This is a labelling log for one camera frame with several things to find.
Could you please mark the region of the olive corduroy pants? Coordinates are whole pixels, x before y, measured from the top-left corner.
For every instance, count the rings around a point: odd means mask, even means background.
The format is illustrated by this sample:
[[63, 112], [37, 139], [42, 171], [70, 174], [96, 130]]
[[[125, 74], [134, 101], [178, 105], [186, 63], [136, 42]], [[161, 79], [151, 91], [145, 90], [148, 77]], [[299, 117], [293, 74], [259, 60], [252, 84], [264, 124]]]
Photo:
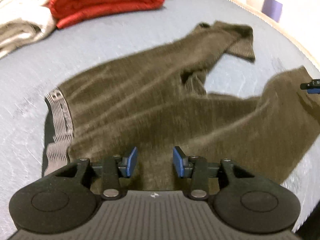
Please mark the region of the olive corduroy pants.
[[304, 67], [280, 73], [246, 99], [207, 93], [206, 76], [224, 54], [254, 61], [253, 29], [200, 23], [180, 40], [60, 84], [46, 96], [44, 174], [136, 147], [138, 165], [125, 187], [178, 190], [172, 149], [179, 146], [283, 182], [319, 137], [319, 96], [300, 89], [310, 76]]

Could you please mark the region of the purple box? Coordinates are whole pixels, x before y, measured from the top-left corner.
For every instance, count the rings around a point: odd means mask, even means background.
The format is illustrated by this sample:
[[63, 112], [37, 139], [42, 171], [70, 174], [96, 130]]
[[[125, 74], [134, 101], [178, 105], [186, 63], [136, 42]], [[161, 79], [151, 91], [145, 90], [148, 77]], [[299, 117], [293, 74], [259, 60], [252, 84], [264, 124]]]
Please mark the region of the purple box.
[[283, 5], [276, 0], [264, 0], [261, 12], [272, 20], [279, 22], [282, 9]]

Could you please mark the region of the grey quilted mattress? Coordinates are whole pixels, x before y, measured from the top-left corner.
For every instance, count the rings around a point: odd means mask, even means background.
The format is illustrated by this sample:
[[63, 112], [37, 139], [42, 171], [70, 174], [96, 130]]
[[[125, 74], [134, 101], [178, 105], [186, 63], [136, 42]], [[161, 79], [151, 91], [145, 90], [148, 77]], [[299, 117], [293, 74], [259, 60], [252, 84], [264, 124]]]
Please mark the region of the grey quilted mattress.
[[215, 21], [250, 25], [256, 61], [223, 56], [207, 76], [209, 92], [259, 95], [272, 76], [300, 66], [311, 79], [319, 78], [311, 57], [228, 0], [166, 0], [161, 10], [96, 18], [56, 30], [1, 59], [1, 239], [16, 230], [8, 211], [10, 198], [41, 176], [44, 96], [87, 68], [182, 38], [198, 23]]

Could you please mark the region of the cream folded blanket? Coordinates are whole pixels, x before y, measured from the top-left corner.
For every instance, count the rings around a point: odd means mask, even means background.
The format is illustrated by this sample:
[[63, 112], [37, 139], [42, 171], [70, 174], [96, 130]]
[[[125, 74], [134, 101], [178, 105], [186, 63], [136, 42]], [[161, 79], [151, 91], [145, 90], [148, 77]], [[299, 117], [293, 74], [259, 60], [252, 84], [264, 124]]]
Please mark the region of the cream folded blanket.
[[56, 27], [49, 0], [1, 0], [1, 58], [46, 38]]

